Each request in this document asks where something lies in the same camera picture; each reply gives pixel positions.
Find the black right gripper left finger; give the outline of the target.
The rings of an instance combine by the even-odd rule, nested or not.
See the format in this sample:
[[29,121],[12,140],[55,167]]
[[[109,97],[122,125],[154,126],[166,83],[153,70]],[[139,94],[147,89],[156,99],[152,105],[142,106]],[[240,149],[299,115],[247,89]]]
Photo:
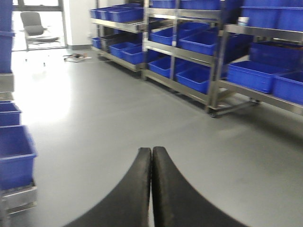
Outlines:
[[152,151],[139,148],[131,167],[116,187],[67,227],[147,227]]

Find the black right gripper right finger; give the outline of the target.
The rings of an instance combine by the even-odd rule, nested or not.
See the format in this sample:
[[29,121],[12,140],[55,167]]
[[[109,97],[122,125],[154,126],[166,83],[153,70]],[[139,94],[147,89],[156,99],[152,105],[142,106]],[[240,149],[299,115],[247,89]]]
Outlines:
[[202,196],[175,166],[164,147],[152,150],[151,190],[157,227],[242,227]]

